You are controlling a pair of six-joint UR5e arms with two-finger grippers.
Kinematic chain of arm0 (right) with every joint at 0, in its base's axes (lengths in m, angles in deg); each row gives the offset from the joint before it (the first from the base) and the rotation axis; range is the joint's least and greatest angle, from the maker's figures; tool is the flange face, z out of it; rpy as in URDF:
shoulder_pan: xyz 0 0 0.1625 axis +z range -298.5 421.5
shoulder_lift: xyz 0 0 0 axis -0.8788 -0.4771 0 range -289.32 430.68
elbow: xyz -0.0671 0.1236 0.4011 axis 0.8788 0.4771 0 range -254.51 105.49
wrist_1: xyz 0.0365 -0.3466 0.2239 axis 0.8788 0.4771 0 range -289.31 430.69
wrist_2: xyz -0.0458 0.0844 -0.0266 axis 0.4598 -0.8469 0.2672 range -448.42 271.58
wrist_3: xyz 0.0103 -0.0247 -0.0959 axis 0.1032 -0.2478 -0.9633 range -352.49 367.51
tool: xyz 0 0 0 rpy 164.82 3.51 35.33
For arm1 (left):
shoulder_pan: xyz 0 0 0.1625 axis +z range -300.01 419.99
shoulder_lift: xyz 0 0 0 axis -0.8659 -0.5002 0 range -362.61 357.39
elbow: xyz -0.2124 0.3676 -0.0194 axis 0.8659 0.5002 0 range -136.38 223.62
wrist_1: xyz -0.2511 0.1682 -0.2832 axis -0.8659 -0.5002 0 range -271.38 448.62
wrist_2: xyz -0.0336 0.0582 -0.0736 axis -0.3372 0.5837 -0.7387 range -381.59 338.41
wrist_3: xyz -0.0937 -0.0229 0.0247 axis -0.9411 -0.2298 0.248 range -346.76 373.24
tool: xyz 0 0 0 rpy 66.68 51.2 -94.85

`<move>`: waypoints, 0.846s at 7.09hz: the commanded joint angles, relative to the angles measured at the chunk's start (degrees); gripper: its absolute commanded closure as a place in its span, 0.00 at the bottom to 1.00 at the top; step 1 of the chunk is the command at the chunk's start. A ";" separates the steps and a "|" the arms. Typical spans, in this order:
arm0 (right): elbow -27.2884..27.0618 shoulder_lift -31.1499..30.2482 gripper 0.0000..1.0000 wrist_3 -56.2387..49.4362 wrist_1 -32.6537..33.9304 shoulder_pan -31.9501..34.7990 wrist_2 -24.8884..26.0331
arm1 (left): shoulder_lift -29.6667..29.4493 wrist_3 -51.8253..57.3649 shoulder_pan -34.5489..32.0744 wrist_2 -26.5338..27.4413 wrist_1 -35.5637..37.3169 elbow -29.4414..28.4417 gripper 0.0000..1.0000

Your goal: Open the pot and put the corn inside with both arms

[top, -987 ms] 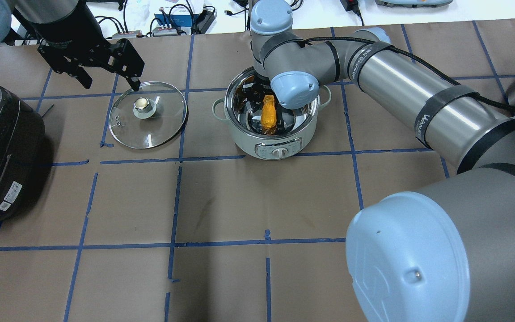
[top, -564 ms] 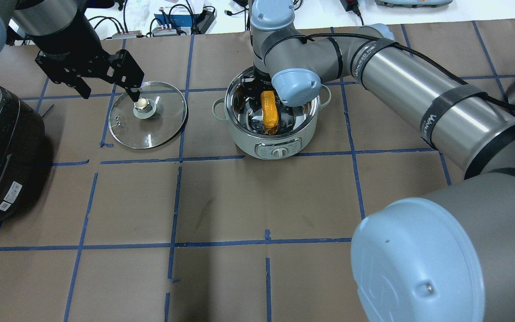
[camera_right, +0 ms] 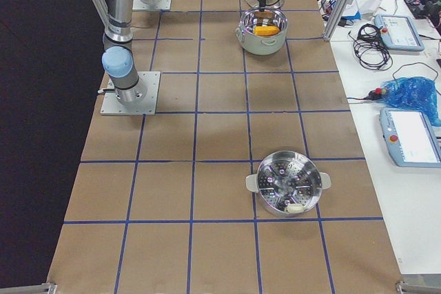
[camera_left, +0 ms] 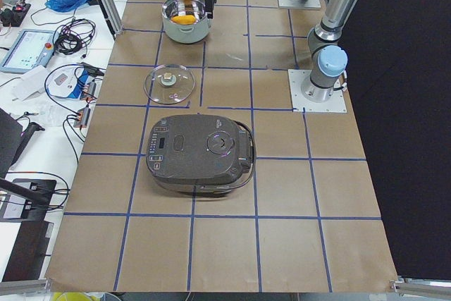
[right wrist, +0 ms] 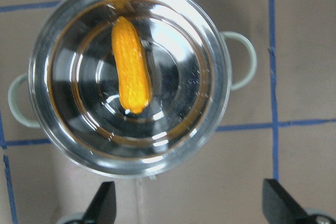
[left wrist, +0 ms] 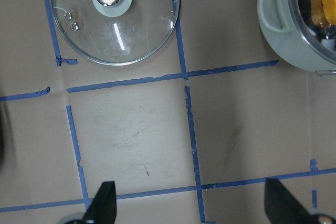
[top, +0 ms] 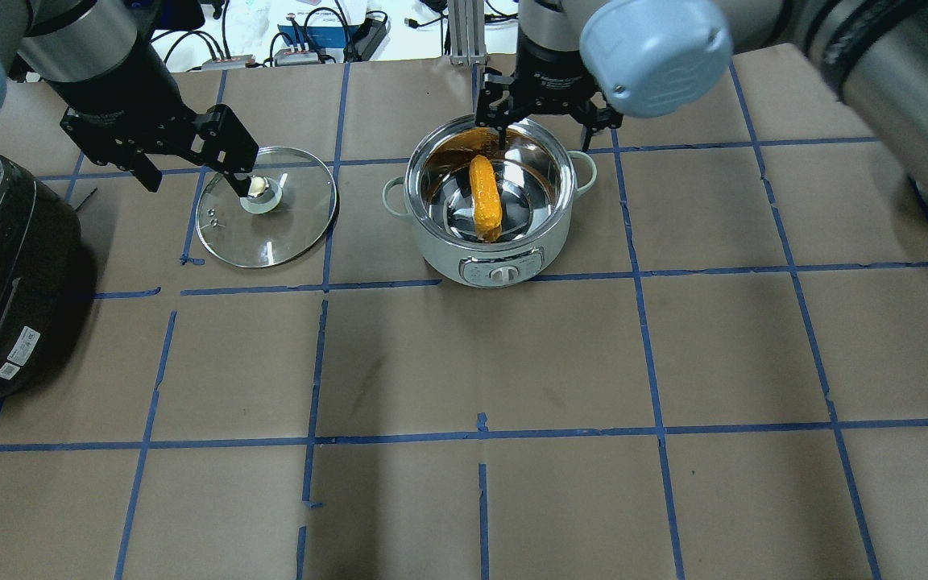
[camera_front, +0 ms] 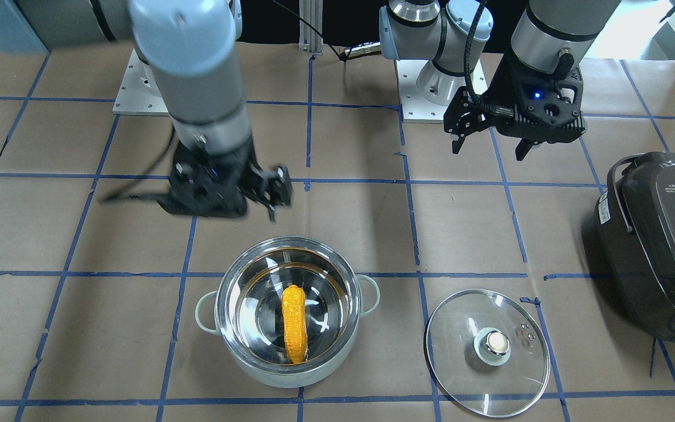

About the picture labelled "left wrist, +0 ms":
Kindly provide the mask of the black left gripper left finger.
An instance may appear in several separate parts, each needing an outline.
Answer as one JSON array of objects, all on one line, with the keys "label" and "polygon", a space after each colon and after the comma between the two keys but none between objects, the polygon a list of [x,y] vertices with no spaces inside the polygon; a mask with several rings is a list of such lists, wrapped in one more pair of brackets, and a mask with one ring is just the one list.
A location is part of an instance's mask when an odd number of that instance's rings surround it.
[{"label": "black left gripper left finger", "polygon": [[103,182],[84,214],[84,223],[114,224],[117,217],[115,182]]}]

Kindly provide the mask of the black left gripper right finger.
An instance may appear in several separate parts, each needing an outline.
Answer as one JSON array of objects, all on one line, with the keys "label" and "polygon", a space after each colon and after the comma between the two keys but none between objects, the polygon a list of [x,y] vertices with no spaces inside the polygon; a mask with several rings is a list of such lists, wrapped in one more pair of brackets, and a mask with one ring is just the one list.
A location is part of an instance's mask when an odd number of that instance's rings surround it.
[{"label": "black left gripper right finger", "polygon": [[276,178],[265,180],[264,211],[272,224],[304,223],[310,218],[306,208]]}]

